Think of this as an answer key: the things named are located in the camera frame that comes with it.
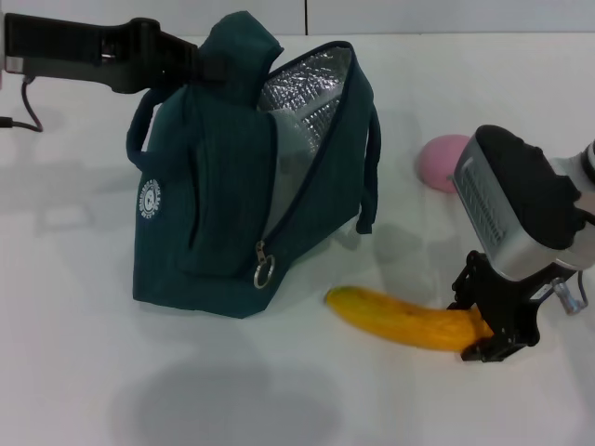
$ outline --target insulated lunch bag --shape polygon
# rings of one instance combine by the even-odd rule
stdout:
[[[199,53],[225,60],[223,82],[141,100],[126,140],[142,172],[135,299],[243,318],[358,213],[371,232],[380,127],[355,52],[332,42],[270,73],[281,52],[248,13],[231,14]]]

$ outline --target zipper pull ring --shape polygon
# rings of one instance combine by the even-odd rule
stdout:
[[[266,256],[264,254],[264,241],[260,240],[257,242],[257,259],[258,259],[258,266],[257,271],[254,273],[254,286],[261,290],[271,281],[272,273],[275,270],[275,257],[274,256]],[[260,283],[260,276],[264,275],[264,271],[266,270],[267,265],[269,265],[269,270],[267,272],[266,278],[264,283]]]

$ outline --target bag handle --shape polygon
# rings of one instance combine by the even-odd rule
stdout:
[[[134,113],[132,123],[126,135],[126,154],[143,174],[155,178],[164,178],[173,171],[174,164],[179,157],[163,152],[142,151],[149,126],[151,125],[153,109],[168,100],[177,88],[154,88],[149,90],[140,100],[139,107]]]
[[[380,161],[381,145],[380,121],[378,120],[376,107],[373,105],[368,129],[368,144],[365,148],[362,212],[355,227],[360,234],[371,234],[372,224],[376,220],[378,209],[378,162]]]

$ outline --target white circular logo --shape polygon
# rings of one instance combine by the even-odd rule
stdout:
[[[153,218],[159,210],[161,203],[161,189],[159,183],[154,179],[150,179],[145,183],[140,191],[139,196],[139,211],[145,218]]]

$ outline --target pink object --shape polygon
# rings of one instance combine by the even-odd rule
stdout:
[[[455,173],[456,163],[468,142],[469,137],[464,135],[443,135],[426,144],[417,164],[421,180],[433,189],[455,193],[449,177]]]

